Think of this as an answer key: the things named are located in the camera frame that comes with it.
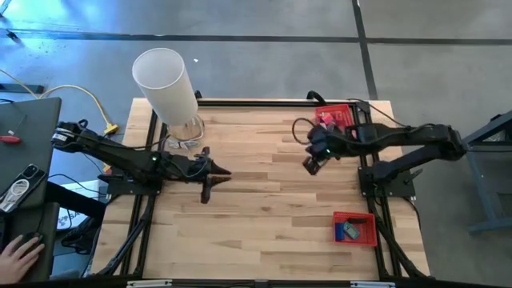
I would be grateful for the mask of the person's hand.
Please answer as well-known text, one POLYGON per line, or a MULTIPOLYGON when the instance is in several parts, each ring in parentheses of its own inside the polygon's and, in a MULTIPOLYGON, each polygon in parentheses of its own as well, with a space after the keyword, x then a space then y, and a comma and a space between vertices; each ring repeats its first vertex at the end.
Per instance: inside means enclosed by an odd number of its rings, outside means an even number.
POLYGON ((0 253, 0 285, 20 282, 44 248, 38 238, 24 242, 22 235, 17 236, 0 253))

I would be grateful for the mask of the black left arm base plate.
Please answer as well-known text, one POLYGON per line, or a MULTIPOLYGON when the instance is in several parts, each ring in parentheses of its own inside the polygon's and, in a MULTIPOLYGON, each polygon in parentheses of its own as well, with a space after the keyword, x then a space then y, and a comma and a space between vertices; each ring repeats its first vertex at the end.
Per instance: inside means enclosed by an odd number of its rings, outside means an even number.
POLYGON ((102 179, 108 184, 107 193, 111 195, 158 195, 162 189, 162 180, 137 182, 125 174, 113 174, 102 179))

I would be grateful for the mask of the red screwdriver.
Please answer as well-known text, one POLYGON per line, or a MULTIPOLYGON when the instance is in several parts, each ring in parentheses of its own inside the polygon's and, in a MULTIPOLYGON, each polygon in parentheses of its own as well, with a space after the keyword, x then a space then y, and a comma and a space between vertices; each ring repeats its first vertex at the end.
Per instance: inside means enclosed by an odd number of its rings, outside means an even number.
POLYGON ((7 131, 7 135, 0 135, 0 142, 8 144, 8 145, 18 145, 22 143, 22 140, 19 136, 17 136, 17 132, 19 130, 19 127, 24 123, 26 120, 27 115, 24 115, 22 119, 19 121, 19 123, 16 125, 15 128, 12 130, 7 131))

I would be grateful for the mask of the blue-grey table frame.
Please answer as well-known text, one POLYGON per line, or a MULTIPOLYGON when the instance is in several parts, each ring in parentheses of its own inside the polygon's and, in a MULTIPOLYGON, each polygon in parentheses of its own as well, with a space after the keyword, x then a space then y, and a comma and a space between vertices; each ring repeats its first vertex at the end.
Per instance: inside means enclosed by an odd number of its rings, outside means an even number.
POLYGON ((469 232, 512 228, 512 110, 494 116, 462 142, 486 216, 469 232))

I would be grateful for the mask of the dark grey desk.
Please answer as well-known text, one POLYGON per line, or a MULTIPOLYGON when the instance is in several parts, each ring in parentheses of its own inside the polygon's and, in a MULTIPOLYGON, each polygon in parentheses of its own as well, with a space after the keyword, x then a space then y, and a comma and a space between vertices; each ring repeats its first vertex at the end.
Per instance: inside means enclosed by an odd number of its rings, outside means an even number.
POLYGON ((0 193, 29 164, 35 164, 46 172, 39 186, 16 210, 9 214, 0 213, 0 218, 6 222, 6 227, 0 228, 0 250, 19 235, 36 231, 44 236, 45 248, 22 279, 24 282, 47 280, 53 267, 59 204, 46 202, 45 197, 53 153, 50 140, 60 107, 61 100, 58 98, 0 104, 0 135, 7 135, 7 131, 15 128, 27 115, 17 132, 22 143, 8 145, 0 142, 0 193))

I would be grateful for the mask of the teal box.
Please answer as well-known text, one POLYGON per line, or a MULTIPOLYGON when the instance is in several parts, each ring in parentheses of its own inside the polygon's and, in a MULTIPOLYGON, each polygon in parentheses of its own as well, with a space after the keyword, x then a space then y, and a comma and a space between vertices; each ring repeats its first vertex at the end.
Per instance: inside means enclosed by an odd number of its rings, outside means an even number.
POLYGON ((358 228, 351 222, 345 222, 343 225, 343 229, 345 234, 352 240, 357 239, 360 235, 358 228))

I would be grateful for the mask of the black computer mouse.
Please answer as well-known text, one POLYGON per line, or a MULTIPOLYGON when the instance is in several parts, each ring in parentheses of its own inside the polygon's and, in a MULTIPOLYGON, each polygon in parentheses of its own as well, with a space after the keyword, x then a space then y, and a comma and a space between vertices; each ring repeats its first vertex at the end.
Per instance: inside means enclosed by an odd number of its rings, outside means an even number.
POLYGON ((20 246, 25 245, 26 243, 30 242, 34 238, 36 238, 37 241, 26 249, 26 253, 29 253, 32 250, 37 249, 40 245, 44 244, 44 242, 43 242, 44 236, 41 233, 34 231, 34 232, 26 233, 22 236, 22 240, 20 241, 20 246))

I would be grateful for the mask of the white frame bracket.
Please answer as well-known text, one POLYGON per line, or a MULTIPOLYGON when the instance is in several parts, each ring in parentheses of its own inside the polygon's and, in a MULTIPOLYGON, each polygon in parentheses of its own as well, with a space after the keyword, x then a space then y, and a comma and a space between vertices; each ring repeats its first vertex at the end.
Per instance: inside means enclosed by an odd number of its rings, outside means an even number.
POLYGON ((350 288, 396 288, 394 282, 352 281, 350 288))
POLYGON ((173 281, 169 279, 137 280, 129 281, 126 288, 169 288, 173 281))

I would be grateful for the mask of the red plastic basket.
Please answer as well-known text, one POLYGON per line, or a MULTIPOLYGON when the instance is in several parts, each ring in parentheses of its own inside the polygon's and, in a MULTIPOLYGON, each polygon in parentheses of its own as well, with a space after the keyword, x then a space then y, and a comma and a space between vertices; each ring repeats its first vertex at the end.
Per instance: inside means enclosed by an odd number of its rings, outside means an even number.
POLYGON ((377 245, 377 228, 375 224, 375 217, 372 214, 368 213, 356 213, 356 212, 341 212, 335 211, 332 216, 332 226, 333 226, 333 239, 335 241, 334 236, 334 225, 337 222, 345 223, 348 218, 365 218, 367 219, 366 223, 363 224, 354 224, 360 235, 357 239, 352 240, 345 234, 345 239, 342 242, 337 243, 346 243, 346 244, 354 244, 359 246, 376 246, 377 245))
POLYGON ((348 126, 354 125, 354 116, 348 104, 339 104, 333 106, 320 106, 314 110, 315 121, 319 124, 322 113, 332 114, 336 121, 336 127, 345 131, 348 126))

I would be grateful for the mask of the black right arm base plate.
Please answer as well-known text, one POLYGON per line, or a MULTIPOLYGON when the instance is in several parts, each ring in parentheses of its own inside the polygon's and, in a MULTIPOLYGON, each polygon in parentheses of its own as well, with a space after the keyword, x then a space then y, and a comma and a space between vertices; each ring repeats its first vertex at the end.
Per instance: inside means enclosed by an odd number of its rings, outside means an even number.
POLYGON ((358 179, 361 195, 367 198, 400 197, 410 198, 416 195, 412 173, 401 172, 391 180, 375 180, 371 167, 359 167, 358 179))

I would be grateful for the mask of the smartphone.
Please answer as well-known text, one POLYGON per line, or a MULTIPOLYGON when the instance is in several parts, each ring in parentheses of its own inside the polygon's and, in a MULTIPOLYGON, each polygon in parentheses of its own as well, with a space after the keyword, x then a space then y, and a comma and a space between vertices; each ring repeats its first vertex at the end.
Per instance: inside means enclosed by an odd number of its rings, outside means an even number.
POLYGON ((9 214, 16 210, 23 201, 39 186, 46 172, 35 164, 29 164, 0 193, 0 213, 9 214))

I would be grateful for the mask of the black table frame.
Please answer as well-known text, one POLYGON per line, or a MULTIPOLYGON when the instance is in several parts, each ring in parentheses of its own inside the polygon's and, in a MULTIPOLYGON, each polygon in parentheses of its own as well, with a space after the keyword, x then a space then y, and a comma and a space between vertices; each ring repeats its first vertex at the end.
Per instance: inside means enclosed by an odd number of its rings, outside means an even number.
POLYGON ((376 280, 405 270, 386 244, 336 243, 335 211, 365 212, 361 158, 329 162, 312 176, 295 138, 308 131, 307 100, 203 99, 202 144, 228 169, 201 204, 200 185, 166 182, 149 233, 136 241, 129 270, 144 278, 376 280))

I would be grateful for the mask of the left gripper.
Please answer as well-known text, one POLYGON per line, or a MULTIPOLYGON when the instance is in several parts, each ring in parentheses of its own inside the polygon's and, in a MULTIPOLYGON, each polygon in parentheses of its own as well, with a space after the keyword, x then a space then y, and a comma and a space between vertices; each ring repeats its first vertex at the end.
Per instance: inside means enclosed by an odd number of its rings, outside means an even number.
POLYGON ((201 155, 194 159, 178 154, 170 156, 170 180, 202 182, 201 204, 209 202, 211 190, 214 186, 231 180, 231 177, 208 177, 209 174, 231 175, 231 172, 221 168, 210 158, 210 148, 208 146, 205 146, 201 155))

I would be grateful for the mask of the white table lamp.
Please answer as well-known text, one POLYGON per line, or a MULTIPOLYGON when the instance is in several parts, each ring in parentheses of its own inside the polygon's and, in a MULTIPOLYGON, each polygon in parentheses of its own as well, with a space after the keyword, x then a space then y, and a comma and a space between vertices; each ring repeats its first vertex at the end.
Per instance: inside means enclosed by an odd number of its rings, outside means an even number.
POLYGON ((140 54, 133 79, 175 141, 197 141, 204 135, 198 102, 185 62, 175 50, 154 48, 140 54))

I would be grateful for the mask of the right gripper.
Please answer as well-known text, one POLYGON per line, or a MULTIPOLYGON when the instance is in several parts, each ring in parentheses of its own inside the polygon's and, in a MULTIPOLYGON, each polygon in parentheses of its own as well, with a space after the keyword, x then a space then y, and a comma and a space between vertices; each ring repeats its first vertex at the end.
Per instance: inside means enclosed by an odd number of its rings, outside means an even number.
POLYGON ((334 133, 339 136, 342 131, 337 126, 314 126, 307 134, 309 143, 306 152, 310 155, 302 162, 310 175, 316 175, 318 167, 322 168, 331 158, 339 160, 341 156, 332 151, 327 137, 334 133))

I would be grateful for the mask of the white printed box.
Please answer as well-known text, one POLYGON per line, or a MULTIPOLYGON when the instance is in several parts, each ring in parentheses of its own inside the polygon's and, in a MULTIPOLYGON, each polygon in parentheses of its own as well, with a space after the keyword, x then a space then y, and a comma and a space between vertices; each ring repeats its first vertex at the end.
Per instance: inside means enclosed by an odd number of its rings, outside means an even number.
POLYGON ((57 230, 77 228, 88 218, 103 220, 106 211, 106 186, 99 180, 55 184, 66 204, 59 201, 57 230))

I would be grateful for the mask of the black floor bar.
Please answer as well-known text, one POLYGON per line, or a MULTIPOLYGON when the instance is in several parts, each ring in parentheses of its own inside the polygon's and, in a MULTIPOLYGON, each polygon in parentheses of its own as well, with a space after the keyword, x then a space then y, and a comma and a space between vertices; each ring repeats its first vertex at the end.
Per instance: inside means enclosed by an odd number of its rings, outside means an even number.
POLYGON ((0 83, 0 92, 28 94, 30 91, 34 94, 42 94, 45 88, 40 85, 22 86, 20 84, 0 83))

